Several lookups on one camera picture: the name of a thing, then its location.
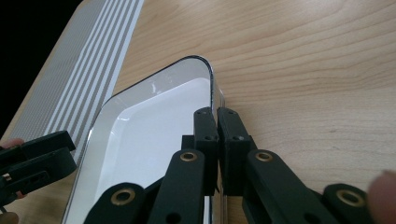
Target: white tray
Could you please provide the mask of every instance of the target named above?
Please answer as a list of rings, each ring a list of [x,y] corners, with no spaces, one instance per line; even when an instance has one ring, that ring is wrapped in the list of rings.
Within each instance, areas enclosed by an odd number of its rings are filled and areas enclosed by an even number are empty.
[[[102,193],[121,182],[143,188],[163,177],[193,112],[223,105],[210,64],[183,58],[110,98],[92,125],[63,223],[83,223]],[[211,222],[205,197],[205,223]]]

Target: dark background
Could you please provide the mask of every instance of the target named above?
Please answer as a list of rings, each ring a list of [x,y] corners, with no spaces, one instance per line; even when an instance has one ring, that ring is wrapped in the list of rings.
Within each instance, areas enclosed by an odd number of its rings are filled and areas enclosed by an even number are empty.
[[[3,136],[80,2],[81,0],[2,2],[0,136]]]

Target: wood grain surface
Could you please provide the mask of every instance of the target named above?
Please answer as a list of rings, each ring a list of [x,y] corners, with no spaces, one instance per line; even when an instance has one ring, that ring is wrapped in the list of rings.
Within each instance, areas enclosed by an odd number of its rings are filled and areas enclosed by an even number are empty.
[[[114,93],[201,55],[259,148],[311,189],[367,190],[396,170],[395,12],[394,0],[145,0]],[[60,223],[73,178],[9,210],[21,223]],[[229,223],[246,222],[240,203],[229,199]]]

